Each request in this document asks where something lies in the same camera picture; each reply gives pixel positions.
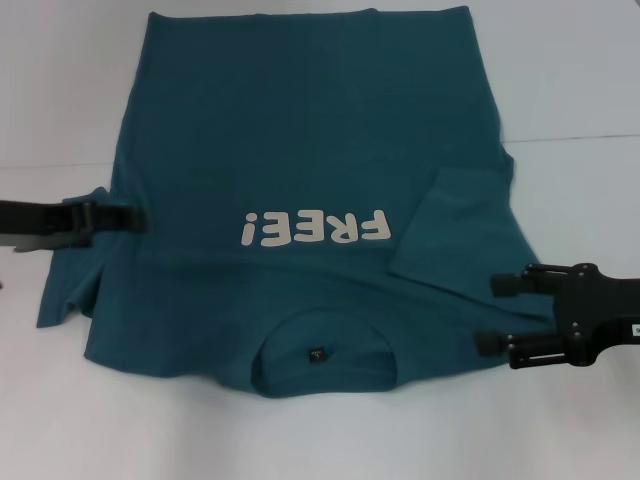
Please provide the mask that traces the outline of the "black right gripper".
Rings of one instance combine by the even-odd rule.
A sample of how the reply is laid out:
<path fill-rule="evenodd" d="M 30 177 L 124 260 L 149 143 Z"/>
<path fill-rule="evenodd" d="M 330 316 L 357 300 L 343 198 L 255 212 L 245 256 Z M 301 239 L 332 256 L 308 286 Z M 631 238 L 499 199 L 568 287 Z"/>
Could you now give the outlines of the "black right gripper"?
<path fill-rule="evenodd" d="M 553 295 L 555 331 L 474 333 L 482 357 L 505 357 L 511 369 L 569 364 L 587 367 L 605 350 L 639 343 L 639 281 L 602 274 L 591 263 L 530 263 L 518 275 L 492 275 L 494 297 Z"/>

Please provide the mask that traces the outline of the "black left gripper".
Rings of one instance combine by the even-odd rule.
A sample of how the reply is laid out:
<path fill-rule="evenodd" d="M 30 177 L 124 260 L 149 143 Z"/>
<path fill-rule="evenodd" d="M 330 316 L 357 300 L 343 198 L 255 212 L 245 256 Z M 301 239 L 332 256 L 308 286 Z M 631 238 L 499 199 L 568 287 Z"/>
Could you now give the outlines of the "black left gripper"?
<path fill-rule="evenodd" d="M 1 201 L 1 246 L 18 253 L 89 247 L 94 231 L 146 233 L 147 229 L 144 213 L 131 206 Z"/>

